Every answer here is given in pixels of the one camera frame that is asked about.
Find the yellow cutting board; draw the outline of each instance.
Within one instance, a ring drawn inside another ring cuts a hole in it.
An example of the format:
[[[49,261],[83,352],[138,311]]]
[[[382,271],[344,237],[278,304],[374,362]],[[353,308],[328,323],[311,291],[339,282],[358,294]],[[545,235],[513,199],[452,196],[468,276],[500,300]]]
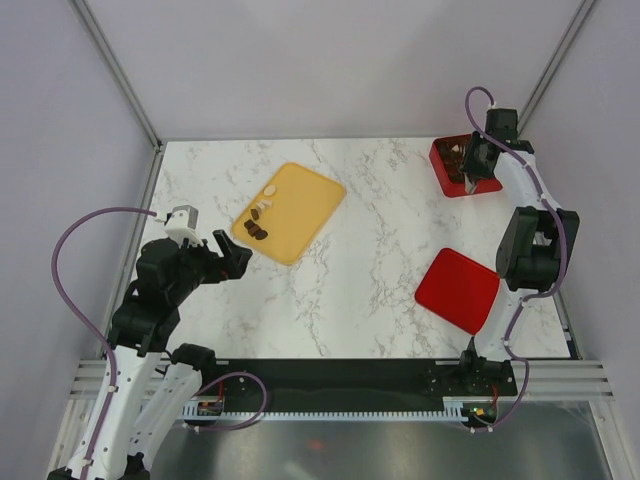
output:
[[[273,185],[275,193],[264,194]],[[276,262],[293,265],[311,244],[345,195],[342,185],[297,163],[285,163],[233,223],[233,235]],[[244,223],[261,200],[273,205],[255,221],[267,238],[257,240]]]

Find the food piece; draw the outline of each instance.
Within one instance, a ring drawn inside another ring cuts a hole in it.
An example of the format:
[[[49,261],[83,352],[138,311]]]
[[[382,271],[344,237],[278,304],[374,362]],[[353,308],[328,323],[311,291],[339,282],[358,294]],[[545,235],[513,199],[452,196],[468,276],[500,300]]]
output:
[[[273,195],[274,193],[276,193],[276,186],[275,185],[267,185],[267,188],[264,189],[264,193],[267,197],[270,197],[271,195]]]
[[[260,225],[254,224],[253,227],[249,229],[249,235],[255,237],[258,232],[261,232]]]

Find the brown food piece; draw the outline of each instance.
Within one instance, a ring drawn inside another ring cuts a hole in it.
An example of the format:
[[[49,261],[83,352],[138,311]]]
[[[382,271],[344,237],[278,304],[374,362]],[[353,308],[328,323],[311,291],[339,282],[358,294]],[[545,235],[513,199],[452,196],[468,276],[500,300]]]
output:
[[[252,237],[255,237],[255,236],[256,236],[256,234],[257,234],[258,232],[261,232],[261,231],[262,231],[262,230],[260,230],[260,225],[255,225],[255,224],[254,224],[254,225],[253,225],[253,227],[251,227],[251,228],[249,229],[249,235],[251,235]]]

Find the gray wall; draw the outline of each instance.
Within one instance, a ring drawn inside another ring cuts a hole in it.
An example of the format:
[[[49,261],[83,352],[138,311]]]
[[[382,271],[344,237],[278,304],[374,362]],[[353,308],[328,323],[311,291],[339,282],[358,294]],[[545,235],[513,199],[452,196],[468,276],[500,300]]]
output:
[[[582,219],[565,283],[586,352],[605,362],[640,452],[640,2],[600,2],[525,137]]]
[[[87,0],[167,139],[466,132],[524,106],[579,0]]]
[[[0,6],[0,478],[44,478],[85,329],[49,273],[55,242],[103,206],[135,205],[152,149],[66,0]],[[101,320],[132,218],[96,219],[61,257]]]

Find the metal floor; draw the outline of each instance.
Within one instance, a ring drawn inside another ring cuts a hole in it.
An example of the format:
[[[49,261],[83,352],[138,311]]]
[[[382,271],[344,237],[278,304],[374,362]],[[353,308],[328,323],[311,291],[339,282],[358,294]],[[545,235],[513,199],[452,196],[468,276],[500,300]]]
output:
[[[439,423],[263,422],[172,431],[154,480],[607,480],[588,405],[524,404],[491,434]]]

